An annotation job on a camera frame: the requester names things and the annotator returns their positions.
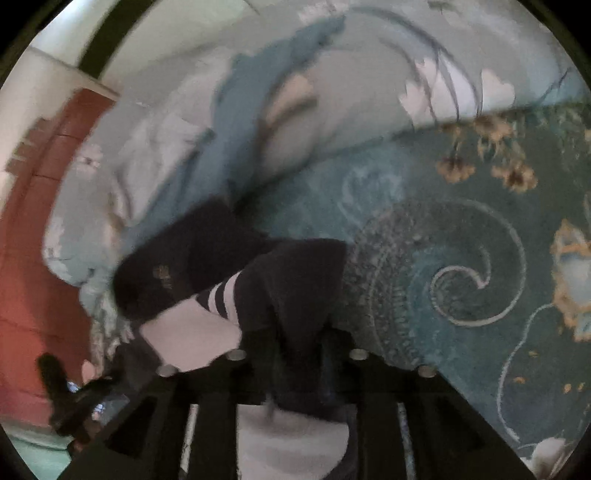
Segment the metal screw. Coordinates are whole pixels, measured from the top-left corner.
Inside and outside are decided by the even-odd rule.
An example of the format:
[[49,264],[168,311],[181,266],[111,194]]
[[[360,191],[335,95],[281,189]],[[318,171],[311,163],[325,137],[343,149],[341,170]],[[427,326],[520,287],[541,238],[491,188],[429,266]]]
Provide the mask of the metal screw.
[[160,365],[158,367],[158,369],[156,370],[156,373],[158,374],[159,377],[168,378],[168,377],[172,377],[173,375],[177,374],[178,368],[176,368],[174,365],[164,364],[164,365]]
[[423,378],[433,378],[437,375],[437,369],[432,365],[421,365],[417,372]]
[[226,353],[226,358],[232,362],[239,362],[240,360],[244,360],[246,358],[246,352],[244,350],[240,350],[239,348],[235,348],[234,350],[230,350]]
[[360,362],[363,360],[367,360],[369,358],[369,353],[367,350],[363,350],[362,348],[353,348],[349,352],[349,357],[351,360],[355,360],[356,362]]

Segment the white stripe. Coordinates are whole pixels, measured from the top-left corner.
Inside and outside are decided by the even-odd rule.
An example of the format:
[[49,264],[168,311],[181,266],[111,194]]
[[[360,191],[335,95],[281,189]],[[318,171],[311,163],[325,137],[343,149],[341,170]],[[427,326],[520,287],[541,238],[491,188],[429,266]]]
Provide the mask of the white stripe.
[[211,289],[211,291],[209,292],[209,298],[207,299],[207,308],[210,312],[215,313],[216,315],[220,315],[216,307],[216,292],[220,285],[221,283],[218,283],[215,287]]
[[223,302],[224,302],[224,305],[226,306],[226,313],[228,314],[228,320],[230,320],[230,322],[233,323],[234,325],[236,325],[237,327],[239,325],[238,325],[238,312],[236,311],[236,304],[234,303],[234,284],[236,283],[236,279],[238,278],[238,275],[240,275],[241,271],[234,274],[230,278],[230,280],[228,280],[226,282],[226,288],[224,288],[224,291],[223,291]]

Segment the white spiral line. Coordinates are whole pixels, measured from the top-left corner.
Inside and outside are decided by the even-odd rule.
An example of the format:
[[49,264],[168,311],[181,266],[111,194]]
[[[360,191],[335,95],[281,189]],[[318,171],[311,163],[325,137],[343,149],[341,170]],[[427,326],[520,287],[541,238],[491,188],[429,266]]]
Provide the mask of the white spiral line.
[[484,247],[479,247],[480,251],[483,255],[484,262],[485,262],[486,278],[484,280],[482,280],[482,278],[480,277],[480,274],[476,270],[474,270],[473,268],[463,267],[461,265],[450,265],[449,267],[444,267],[444,268],[438,270],[438,272],[431,279],[431,285],[430,285],[431,303],[433,304],[433,307],[442,316],[447,318],[454,325],[458,325],[458,326],[462,326],[462,327],[482,327],[484,325],[490,325],[491,323],[495,323],[497,320],[501,320],[503,317],[505,317],[505,315],[507,315],[513,309],[513,307],[515,306],[515,304],[517,303],[517,301],[519,300],[519,298],[521,297],[521,294],[523,293],[523,291],[525,289],[525,279],[527,276],[527,260],[525,258],[525,249],[523,248],[523,244],[521,243],[521,239],[519,238],[517,231],[515,230],[515,228],[513,228],[513,226],[507,220],[505,220],[505,218],[503,216],[498,214],[493,209],[487,207],[486,205],[483,205],[479,202],[475,202],[473,200],[464,200],[461,203],[464,203],[466,205],[477,208],[481,212],[484,212],[484,213],[490,215],[495,220],[497,220],[501,225],[503,225],[507,229],[507,231],[509,232],[511,239],[515,242],[515,245],[517,246],[517,251],[519,253],[519,274],[521,276],[521,280],[519,282],[519,288],[517,290],[517,294],[515,295],[513,300],[511,300],[510,304],[507,305],[507,307],[502,312],[500,312],[492,317],[489,317],[487,319],[483,319],[483,320],[457,320],[454,317],[450,316],[449,314],[447,314],[446,312],[443,311],[443,309],[437,303],[437,299],[435,296],[436,282],[440,278],[442,278],[442,276],[444,276],[445,274],[452,272],[452,271],[462,272],[462,273],[465,273],[466,275],[468,275],[474,281],[478,290],[481,290],[481,289],[487,287],[488,284],[490,283],[490,280],[491,280],[491,259],[490,259],[488,252],[486,251],[486,249]]
[[528,318],[527,322],[525,322],[525,329],[523,330],[523,337],[521,338],[521,340],[517,344],[517,346],[513,349],[513,351],[509,355],[509,357],[507,357],[507,360],[505,361],[505,364],[503,365],[503,370],[501,370],[501,376],[499,377],[499,386],[496,390],[496,414],[498,415],[499,420],[501,421],[501,424],[503,425],[503,428],[509,434],[509,437],[511,437],[516,442],[519,442],[519,435],[517,435],[515,430],[513,430],[512,428],[510,428],[507,425],[507,422],[503,418],[503,414],[501,412],[501,406],[503,403],[503,387],[505,385],[505,380],[507,378],[507,373],[509,373],[509,367],[511,366],[511,362],[513,361],[513,357],[519,351],[519,349],[524,346],[524,343],[527,341],[527,336],[530,334],[530,327],[531,327],[532,323],[534,323],[534,319],[539,314],[539,312],[541,312],[542,310],[545,310],[545,309],[552,308],[553,306],[554,306],[553,304],[547,303],[545,305],[542,305],[541,307],[538,307],[534,311],[534,313],[532,313],[530,315],[530,318]]

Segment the round screw head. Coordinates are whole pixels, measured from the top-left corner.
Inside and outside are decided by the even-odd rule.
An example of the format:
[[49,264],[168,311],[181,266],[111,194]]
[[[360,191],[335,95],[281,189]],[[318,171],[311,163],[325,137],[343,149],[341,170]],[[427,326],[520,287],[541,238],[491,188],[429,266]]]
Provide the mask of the round screw head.
[[235,348],[234,350],[230,350],[226,353],[226,358],[232,362],[239,362],[240,360],[244,360],[246,358],[246,352],[239,348]]
[[176,368],[174,365],[164,364],[164,365],[160,365],[158,367],[158,369],[156,370],[156,373],[158,374],[159,377],[168,378],[168,377],[172,377],[173,375],[177,374],[178,368]]
[[349,357],[351,358],[351,360],[360,362],[363,360],[367,360],[369,358],[369,353],[367,350],[363,350],[362,348],[353,348],[349,352]]
[[417,372],[423,378],[433,378],[437,375],[437,369],[432,365],[421,365]]

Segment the red surface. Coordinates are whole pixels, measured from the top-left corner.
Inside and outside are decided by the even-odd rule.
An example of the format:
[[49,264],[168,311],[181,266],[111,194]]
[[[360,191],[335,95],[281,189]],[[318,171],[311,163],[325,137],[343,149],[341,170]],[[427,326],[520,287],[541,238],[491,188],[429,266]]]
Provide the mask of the red surface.
[[35,368],[49,352],[80,382],[89,356],[90,320],[78,289],[55,277],[41,259],[51,207],[72,155],[113,102],[77,92],[54,119],[37,122],[27,157],[0,219],[0,416],[46,426],[51,412]]

